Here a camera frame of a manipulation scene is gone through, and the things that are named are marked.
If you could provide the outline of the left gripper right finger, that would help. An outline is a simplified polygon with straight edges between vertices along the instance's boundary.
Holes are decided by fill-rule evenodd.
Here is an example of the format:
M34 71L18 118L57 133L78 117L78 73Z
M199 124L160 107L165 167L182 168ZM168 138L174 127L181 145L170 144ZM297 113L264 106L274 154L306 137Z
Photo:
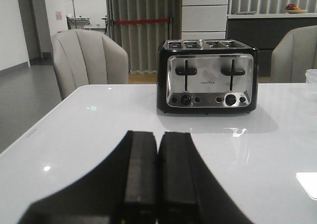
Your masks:
M167 132L158 153L160 224L250 224L210 172L189 133Z

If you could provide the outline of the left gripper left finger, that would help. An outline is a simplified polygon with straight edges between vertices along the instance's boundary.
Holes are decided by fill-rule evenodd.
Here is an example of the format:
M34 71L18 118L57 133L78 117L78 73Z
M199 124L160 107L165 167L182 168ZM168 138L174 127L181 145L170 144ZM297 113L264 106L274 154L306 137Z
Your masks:
M93 170L29 206L20 224L154 224L157 145L151 132L127 131Z

